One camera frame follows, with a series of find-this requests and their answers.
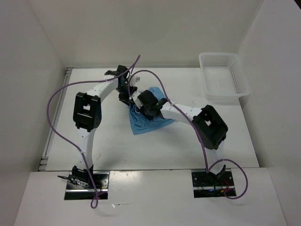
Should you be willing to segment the light blue shorts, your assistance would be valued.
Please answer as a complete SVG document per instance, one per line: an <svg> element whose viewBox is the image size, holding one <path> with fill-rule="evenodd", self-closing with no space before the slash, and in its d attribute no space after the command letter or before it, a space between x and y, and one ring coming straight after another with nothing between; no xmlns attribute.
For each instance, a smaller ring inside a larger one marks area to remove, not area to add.
<svg viewBox="0 0 301 226"><path fill-rule="evenodd" d="M135 103L129 105L129 121L134 135L152 132L175 122L175 120L154 117L153 114L149 114L152 111L151 108L163 98L165 95L159 87L150 87L138 98L142 103L140 108Z"/></svg>

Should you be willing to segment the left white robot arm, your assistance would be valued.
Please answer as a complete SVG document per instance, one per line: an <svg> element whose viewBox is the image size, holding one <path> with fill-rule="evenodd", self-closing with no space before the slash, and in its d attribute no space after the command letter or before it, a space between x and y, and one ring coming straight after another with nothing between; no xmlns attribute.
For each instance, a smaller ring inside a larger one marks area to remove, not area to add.
<svg viewBox="0 0 301 226"><path fill-rule="evenodd" d="M94 182L92 149L96 129L102 120L102 101L114 90L119 93L119 101L130 106L128 91L137 91L137 87L128 87L129 69L119 65L116 71L108 70L104 82L98 83L86 93L79 92L75 97L73 121L78 131L78 144L81 159L73 166L70 182L89 188Z"/></svg>

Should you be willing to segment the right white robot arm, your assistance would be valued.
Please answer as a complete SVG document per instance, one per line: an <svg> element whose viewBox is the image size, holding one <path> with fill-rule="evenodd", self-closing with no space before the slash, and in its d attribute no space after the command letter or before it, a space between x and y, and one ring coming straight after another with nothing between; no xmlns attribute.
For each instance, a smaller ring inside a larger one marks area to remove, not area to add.
<svg viewBox="0 0 301 226"><path fill-rule="evenodd" d="M217 185L222 181L226 170L222 156L228 126L213 106L180 105L167 98L158 99L148 90L134 92L131 98L139 112L148 119L162 118L191 125L201 143L207 182Z"/></svg>

